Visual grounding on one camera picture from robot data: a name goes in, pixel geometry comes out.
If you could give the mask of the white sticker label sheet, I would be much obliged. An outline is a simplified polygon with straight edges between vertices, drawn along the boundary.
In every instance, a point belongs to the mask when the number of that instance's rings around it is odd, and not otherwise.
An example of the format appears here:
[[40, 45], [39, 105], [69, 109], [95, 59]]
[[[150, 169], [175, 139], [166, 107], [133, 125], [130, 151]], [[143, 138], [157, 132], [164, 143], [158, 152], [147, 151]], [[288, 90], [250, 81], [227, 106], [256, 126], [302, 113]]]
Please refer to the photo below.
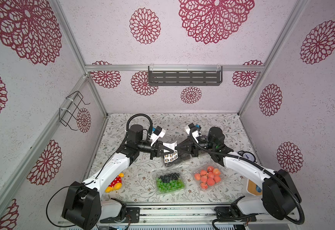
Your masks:
[[177, 142], [163, 143], [163, 162], [166, 167], [172, 165], [179, 158], [176, 146]]

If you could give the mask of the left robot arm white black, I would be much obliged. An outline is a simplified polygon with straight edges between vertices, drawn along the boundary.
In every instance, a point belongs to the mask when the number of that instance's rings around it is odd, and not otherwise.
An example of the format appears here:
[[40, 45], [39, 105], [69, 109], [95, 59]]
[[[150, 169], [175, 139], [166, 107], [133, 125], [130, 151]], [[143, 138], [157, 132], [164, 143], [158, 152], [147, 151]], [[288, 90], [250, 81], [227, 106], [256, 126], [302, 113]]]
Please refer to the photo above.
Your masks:
[[132, 165], [141, 152], [149, 153], [151, 159], [177, 153], [177, 143], [159, 140], [165, 135], [164, 129], [158, 126], [151, 131], [152, 134], [144, 140], [143, 127], [132, 125], [120, 147], [99, 171], [81, 183], [73, 182], [67, 191], [62, 218], [83, 230], [91, 230], [99, 220], [124, 219], [125, 205], [122, 202], [116, 199], [101, 200], [109, 185]]

